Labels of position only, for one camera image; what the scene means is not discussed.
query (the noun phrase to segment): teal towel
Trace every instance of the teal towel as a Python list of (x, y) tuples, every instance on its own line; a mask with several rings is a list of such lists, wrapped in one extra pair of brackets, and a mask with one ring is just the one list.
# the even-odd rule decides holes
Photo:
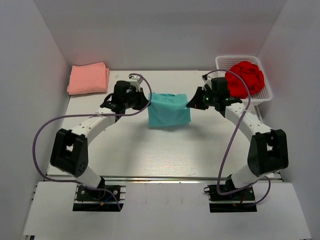
[(152, 93), (148, 107), (149, 127), (168, 127), (191, 122), (185, 94)]

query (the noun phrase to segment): white basket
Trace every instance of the white basket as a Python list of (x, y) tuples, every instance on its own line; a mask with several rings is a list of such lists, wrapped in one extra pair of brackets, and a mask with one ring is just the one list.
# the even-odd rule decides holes
[[(225, 56), (217, 56), (215, 58), (215, 65), (216, 69), (224, 69), (229, 70), (232, 68), (235, 64), (238, 64), (242, 61), (248, 61), (252, 64), (256, 64), (259, 69), (262, 71), (264, 76), (264, 87), (261, 89), (260, 92), (256, 93), (255, 95), (252, 95), (251, 97), (251, 104), (254, 106), (259, 105), (260, 103), (263, 103), (265, 101), (270, 101), (272, 99), (272, 92), (271, 88), (267, 79), (267, 76), (265, 74), (264, 68), (262, 67), (259, 59), (255, 56), (247, 56), (247, 55), (225, 55)], [(225, 72), (218, 72), (218, 75), (220, 77), (225, 76)], [(241, 99), (243, 102), (247, 103), (248, 99)]]

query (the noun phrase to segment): crumpled red cloth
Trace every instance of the crumpled red cloth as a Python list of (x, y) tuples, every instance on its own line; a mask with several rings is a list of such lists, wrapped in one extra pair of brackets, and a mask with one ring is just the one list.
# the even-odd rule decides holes
[[(252, 64), (251, 62), (239, 62), (230, 68), (230, 71), (239, 75), (244, 80), (251, 95), (257, 94), (265, 86), (264, 74), (259, 70), (257, 65)], [(240, 99), (248, 97), (246, 88), (238, 77), (232, 73), (226, 72), (225, 78), (228, 81), (228, 88), (230, 90), (231, 97), (238, 97)]]

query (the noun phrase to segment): folded pink towel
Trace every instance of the folded pink towel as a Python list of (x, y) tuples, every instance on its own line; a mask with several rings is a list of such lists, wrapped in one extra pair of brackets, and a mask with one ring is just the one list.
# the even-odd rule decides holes
[(72, 66), (69, 95), (102, 93), (108, 89), (109, 69), (104, 62), (86, 66)]

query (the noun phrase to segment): blue wire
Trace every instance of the blue wire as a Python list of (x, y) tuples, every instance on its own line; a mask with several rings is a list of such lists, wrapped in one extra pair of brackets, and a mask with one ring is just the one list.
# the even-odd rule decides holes
[(104, 200), (103, 203), (104, 203), (104, 204), (107, 203), (111, 198), (112, 198), (112, 195), (109, 196), (106, 200)]

